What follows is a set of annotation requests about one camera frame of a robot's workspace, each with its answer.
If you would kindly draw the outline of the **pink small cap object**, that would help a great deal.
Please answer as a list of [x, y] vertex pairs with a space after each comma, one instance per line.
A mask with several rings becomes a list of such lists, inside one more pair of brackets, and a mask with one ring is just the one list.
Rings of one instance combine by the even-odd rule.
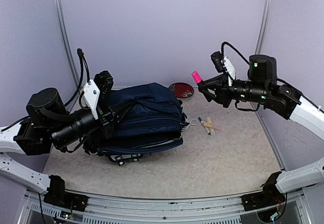
[[197, 71], [194, 71], [191, 75], [192, 75], [192, 77], [193, 77], [196, 84], [199, 84], [200, 82], [203, 81], [201, 76], [199, 75], [199, 73]]

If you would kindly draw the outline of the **white charger with cable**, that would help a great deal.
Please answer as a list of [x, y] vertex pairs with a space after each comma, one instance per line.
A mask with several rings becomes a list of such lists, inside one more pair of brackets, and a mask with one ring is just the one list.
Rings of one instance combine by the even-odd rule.
[[196, 126], [198, 124], [199, 120], [198, 119], [191, 119], [191, 120], [186, 120], [183, 125], [182, 125], [182, 132], [188, 131], [191, 126]]

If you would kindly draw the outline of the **navy blue backpack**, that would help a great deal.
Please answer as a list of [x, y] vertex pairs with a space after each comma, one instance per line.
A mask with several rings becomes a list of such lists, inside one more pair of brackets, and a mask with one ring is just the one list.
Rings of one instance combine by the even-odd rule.
[[150, 83], [115, 90], [103, 104], [109, 107], [128, 105], [130, 109], [116, 118], [117, 126], [110, 138], [96, 130], [85, 140], [86, 154], [106, 156], [121, 166], [127, 160], [137, 162], [144, 155], [183, 144], [181, 133], [189, 122], [182, 101], [169, 88]]

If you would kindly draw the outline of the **pink highlighter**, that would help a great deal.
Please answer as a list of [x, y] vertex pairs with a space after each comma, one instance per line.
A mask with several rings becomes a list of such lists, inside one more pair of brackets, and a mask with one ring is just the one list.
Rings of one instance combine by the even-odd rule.
[[218, 125], [214, 125], [213, 126], [213, 129], [214, 130], [217, 130], [217, 131], [222, 131], [222, 132], [225, 131], [225, 128], [223, 126], [218, 126]]

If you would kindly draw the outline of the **green capped white marker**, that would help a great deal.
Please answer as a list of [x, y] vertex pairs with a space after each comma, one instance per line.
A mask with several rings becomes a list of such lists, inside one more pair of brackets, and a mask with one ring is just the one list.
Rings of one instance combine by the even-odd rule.
[[202, 125], [202, 127], [204, 128], [204, 130], [206, 131], [207, 135], [211, 135], [210, 130], [208, 129], [208, 127], [205, 126], [205, 122], [202, 120], [202, 118], [198, 117], [198, 120], [199, 120], [200, 124]]

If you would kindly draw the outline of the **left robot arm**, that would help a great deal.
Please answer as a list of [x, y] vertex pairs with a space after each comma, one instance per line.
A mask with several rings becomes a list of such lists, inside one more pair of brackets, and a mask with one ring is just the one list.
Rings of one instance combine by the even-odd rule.
[[71, 211], [84, 212], [88, 197], [66, 191], [65, 181], [57, 175], [34, 171], [8, 156], [18, 153], [27, 156], [48, 154], [54, 147], [64, 153], [68, 145], [82, 145], [95, 133], [110, 138], [134, 101], [108, 106], [99, 90], [92, 93], [89, 109], [69, 113], [55, 88], [46, 88], [30, 98], [28, 116], [1, 128], [1, 174], [24, 184], [44, 197], [44, 202]]

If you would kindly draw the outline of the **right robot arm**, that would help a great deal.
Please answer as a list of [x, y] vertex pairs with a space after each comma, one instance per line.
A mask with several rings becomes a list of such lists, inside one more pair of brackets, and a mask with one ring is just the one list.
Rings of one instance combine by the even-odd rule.
[[[286, 82], [277, 84], [275, 58], [251, 55], [246, 81], [236, 78], [232, 63], [219, 51], [211, 55], [211, 60], [219, 73], [217, 77], [204, 81], [198, 72], [192, 73], [199, 92], [208, 102], [214, 101], [223, 107], [229, 107], [232, 101], [236, 104], [254, 102], [323, 139], [323, 109]], [[321, 182], [323, 159], [295, 170], [275, 172], [262, 184], [262, 191], [243, 195], [241, 200], [245, 211], [265, 208], [285, 202], [290, 191]]]

